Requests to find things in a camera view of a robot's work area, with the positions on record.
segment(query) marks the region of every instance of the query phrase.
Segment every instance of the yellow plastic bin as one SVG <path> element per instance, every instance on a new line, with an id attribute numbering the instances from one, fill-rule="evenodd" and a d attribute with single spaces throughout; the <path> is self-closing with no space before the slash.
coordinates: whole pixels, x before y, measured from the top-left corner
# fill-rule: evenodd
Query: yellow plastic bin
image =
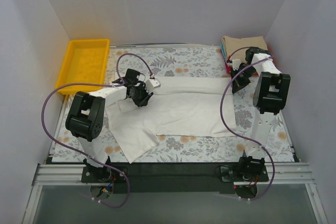
<path id="1" fill-rule="evenodd" d="M 110 40 L 71 40 L 65 54 L 55 88 L 73 82 L 104 83 Z M 101 89 L 92 86 L 70 86 L 59 90 L 61 94 Z"/>

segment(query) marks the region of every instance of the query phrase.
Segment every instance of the folded fabric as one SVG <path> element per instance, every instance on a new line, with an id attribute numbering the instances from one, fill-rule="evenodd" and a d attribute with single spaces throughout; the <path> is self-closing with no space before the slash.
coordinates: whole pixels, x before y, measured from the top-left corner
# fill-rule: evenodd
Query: folded fabric
<path id="1" fill-rule="evenodd" d="M 222 44 L 224 45 L 225 54 L 227 56 L 231 55 L 236 49 L 241 47 L 259 47 L 261 49 L 267 50 L 267 45 L 263 36 L 242 38 L 242 39 L 230 38 L 228 36 L 224 36 L 222 38 Z M 236 52 L 233 55 L 233 59 L 240 59 L 241 62 L 246 63 L 245 50 Z"/>
<path id="2" fill-rule="evenodd" d="M 223 126 L 219 106 L 230 78 L 158 77 L 147 106 L 131 99 L 115 103 L 106 112 L 109 129 L 127 160 L 132 163 L 158 145 L 157 135 L 232 136 Z M 224 99 L 224 119 L 235 129 L 233 95 Z"/>

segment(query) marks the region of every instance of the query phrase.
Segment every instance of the table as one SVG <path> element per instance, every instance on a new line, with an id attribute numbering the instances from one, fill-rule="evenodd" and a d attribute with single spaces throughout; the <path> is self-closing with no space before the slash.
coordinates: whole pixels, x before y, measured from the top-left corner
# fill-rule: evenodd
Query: table
<path id="1" fill-rule="evenodd" d="M 225 71 L 223 56 L 217 46 L 200 45 L 166 45 L 166 46 L 137 46 L 111 47 L 107 64 L 105 83 L 114 80 L 116 59 L 130 52 L 143 57 L 158 78 L 160 76 L 191 76 L 191 77 L 229 77 Z M 120 71 L 125 73 L 127 68 L 133 68 L 147 74 L 145 65 L 136 57 L 124 57 L 120 62 Z M 252 104 L 253 93 L 258 77 L 251 77 L 251 84 L 234 94 L 237 132 L 250 136 L 254 121 L 255 109 Z M 56 138 L 65 144 L 81 149 L 76 138 L 65 129 L 65 119 L 70 109 L 73 96 L 65 98 Z M 108 129 L 107 115 L 101 131 L 101 139 L 105 152 L 112 162 L 127 162 L 121 148 Z M 238 137 L 189 137 L 189 136 L 158 136 L 160 143 L 149 150 L 135 162 L 237 162 L 247 144 L 246 140 Z M 282 114 L 272 124 L 266 149 L 275 162 L 294 162 L 292 143 L 287 132 Z M 53 162 L 82 162 L 84 156 L 54 144 L 50 150 Z"/>

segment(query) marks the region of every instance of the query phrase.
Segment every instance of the gray wall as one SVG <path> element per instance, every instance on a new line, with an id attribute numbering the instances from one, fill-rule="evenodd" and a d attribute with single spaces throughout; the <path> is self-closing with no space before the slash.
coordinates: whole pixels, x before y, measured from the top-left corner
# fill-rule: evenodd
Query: gray wall
<path id="1" fill-rule="evenodd" d="M 41 106 L 53 89 L 69 38 L 48 0 L 0 0 L 0 223 L 20 223 L 50 140 Z M 47 110 L 54 132 L 61 107 Z"/>
<path id="2" fill-rule="evenodd" d="M 284 0 L 49 0 L 71 39 L 218 45 L 266 35 Z"/>
<path id="3" fill-rule="evenodd" d="M 291 75 L 284 117 L 329 223 L 336 223 L 335 33 L 335 0 L 285 0 L 266 37 L 279 68 Z"/>

